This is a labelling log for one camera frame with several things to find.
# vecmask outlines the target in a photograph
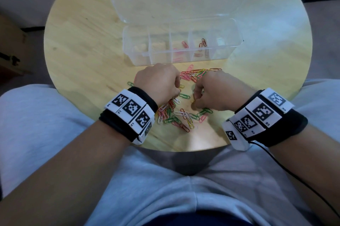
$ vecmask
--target transparent lid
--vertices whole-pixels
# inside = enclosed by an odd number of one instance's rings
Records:
[[[244,0],[112,0],[121,21],[139,25],[225,16]]]

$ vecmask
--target person's left arm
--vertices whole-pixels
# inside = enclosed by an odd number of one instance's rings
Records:
[[[179,74],[156,64],[137,73],[135,86],[161,105],[179,94]],[[0,202],[0,225],[84,224],[129,145],[96,121]]]

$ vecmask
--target wooden tabletop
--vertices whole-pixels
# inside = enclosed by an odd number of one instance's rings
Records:
[[[233,18],[244,42],[228,59],[194,62],[194,69],[222,68],[249,85],[271,87],[292,99],[304,82],[312,54],[308,15],[301,0],[247,0]],[[111,0],[56,0],[45,29],[45,57],[60,94],[87,116],[98,119],[103,106],[128,88],[137,71],[122,51],[122,30]],[[180,71],[190,63],[174,64]],[[182,80],[192,98],[193,82]],[[192,111],[190,100],[177,107]],[[228,144],[221,122],[229,111],[214,111],[186,133],[173,125],[154,125],[142,147],[197,151]]]

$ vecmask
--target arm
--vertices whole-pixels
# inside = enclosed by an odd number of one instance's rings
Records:
[[[162,105],[180,93],[180,72],[156,64],[137,73],[135,86]],[[0,202],[0,225],[83,225],[129,145],[96,121]]]
[[[255,92],[223,71],[207,72],[195,86],[194,99],[198,108],[236,111]],[[340,143],[308,125],[300,134],[270,147],[270,151],[283,166],[302,178],[340,211]],[[334,212],[316,194],[292,177],[291,181],[324,223],[340,224]]]

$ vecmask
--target clear plastic box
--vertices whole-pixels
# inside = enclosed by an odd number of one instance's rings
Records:
[[[136,66],[226,59],[243,39],[232,18],[245,0],[112,0],[123,51]]]

